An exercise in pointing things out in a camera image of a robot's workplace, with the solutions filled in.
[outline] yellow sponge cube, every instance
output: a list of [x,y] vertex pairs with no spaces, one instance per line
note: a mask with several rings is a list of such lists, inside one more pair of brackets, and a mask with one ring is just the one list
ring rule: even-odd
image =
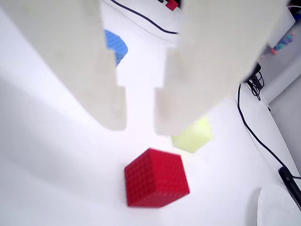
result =
[[171,136],[174,147],[194,153],[213,137],[206,117],[187,126],[179,136]]

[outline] cable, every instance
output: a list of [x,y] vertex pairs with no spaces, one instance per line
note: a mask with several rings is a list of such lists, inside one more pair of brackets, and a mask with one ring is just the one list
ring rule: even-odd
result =
[[248,126],[248,124],[245,121],[244,115],[240,109],[240,88],[241,88],[241,83],[238,87],[238,97],[237,97],[237,108],[239,111],[239,114],[241,116],[241,119],[245,125],[245,127],[250,131],[250,133],[253,135],[253,137],[258,141],[259,144],[261,144],[283,167],[287,168],[286,165],[277,157],[277,155],[275,155],[255,134],[254,132],[251,130],[251,128]]
[[301,6],[288,6],[288,8],[301,8]]
[[119,2],[117,2],[117,1],[115,1],[115,0],[110,0],[110,1],[112,1],[113,3],[115,3],[116,5],[118,5],[118,6],[122,7],[122,8],[124,8],[124,9],[126,9],[126,10],[128,10],[128,11],[130,11],[130,12],[132,12],[132,13],[135,13],[136,15],[142,17],[143,19],[147,20],[147,21],[150,22],[152,25],[154,25],[154,26],[157,27],[159,30],[161,30],[161,31],[163,31],[163,32],[165,32],[165,33],[168,33],[168,34],[178,34],[178,32],[170,32],[170,31],[167,31],[167,30],[163,29],[162,27],[160,27],[158,24],[156,24],[155,22],[153,22],[153,21],[152,21],[151,19],[149,19],[148,17],[142,15],[141,13],[136,12],[135,10],[132,10],[131,8],[128,8],[128,7],[124,6],[124,5],[121,5]]
[[138,23],[136,23],[133,19],[127,17],[125,14],[123,14],[122,12],[120,12],[120,10],[117,9],[116,7],[114,7],[113,5],[107,3],[107,2],[104,1],[104,0],[102,0],[102,2],[103,2],[104,4],[106,4],[108,7],[110,7],[111,9],[113,9],[113,10],[115,10],[116,12],[118,12],[119,14],[121,14],[121,15],[122,15],[124,18],[126,18],[127,20],[131,21],[131,22],[132,22],[133,24],[135,24],[136,26],[140,27],[142,30],[144,30],[144,31],[147,32],[148,34],[150,34],[150,35],[152,35],[152,36],[154,36],[154,37],[160,39],[160,40],[163,41],[163,42],[172,43],[170,40],[163,39],[163,38],[161,38],[161,37],[159,37],[159,36],[157,36],[157,35],[155,35],[155,34],[149,32],[149,31],[146,30],[144,27],[142,27],[142,26],[140,26]]

